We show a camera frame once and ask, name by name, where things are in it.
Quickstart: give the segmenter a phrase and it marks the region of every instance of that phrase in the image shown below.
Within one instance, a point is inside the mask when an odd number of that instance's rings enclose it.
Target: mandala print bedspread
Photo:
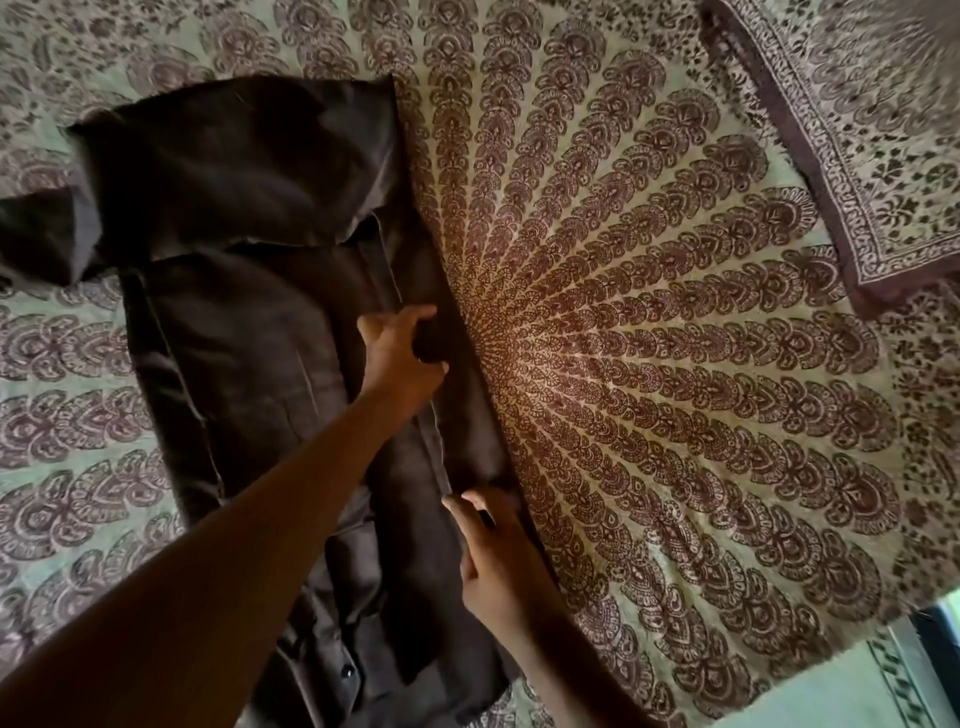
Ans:
[[[952,0],[704,0],[757,74],[876,315],[960,266],[960,6]]]
[[[697,725],[960,581],[956,296],[852,315],[809,190],[698,18],[679,0],[15,3],[3,178],[59,183],[58,124],[181,85],[394,74],[420,213],[564,594],[652,717]],[[9,295],[7,666],[175,528],[121,322],[70,308],[84,292]],[[521,683],[482,722],[549,718]]]

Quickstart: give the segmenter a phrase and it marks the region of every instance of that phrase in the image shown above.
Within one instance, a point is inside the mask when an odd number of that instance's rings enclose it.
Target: shirt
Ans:
[[[444,384],[375,457],[243,722],[478,716],[516,667],[462,603],[463,546],[441,495],[497,484],[533,531],[413,210],[390,82],[200,85],[99,113],[68,134],[74,183],[0,202],[0,262],[8,275],[60,284],[120,272],[132,361],[189,522],[357,396],[360,314],[437,305],[415,352],[449,362]]]

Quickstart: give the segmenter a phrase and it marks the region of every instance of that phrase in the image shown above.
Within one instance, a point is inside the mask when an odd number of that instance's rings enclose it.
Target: paisley pattern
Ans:
[[[693,2],[115,5],[0,16],[3,184],[62,183],[53,120],[121,98],[391,74],[417,207],[564,596],[653,720],[739,710],[960,583],[957,292],[855,315],[823,205]],[[114,583],[113,537],[172,505],[115,279],[0,298],[12,665],[72,614],[41,615],[41,590],[65,605]],[[521,681],[479,724],[552,721]]]
[[[163,513],[127,531],[107,549],[82,552],[29,593],[10,586],[10,578],[0,581],[8,587],[0,592],[0,677],[182,530],[175,515]]]
[[[705,0],[824,211],[864,315],[960,269],[960,9]]]

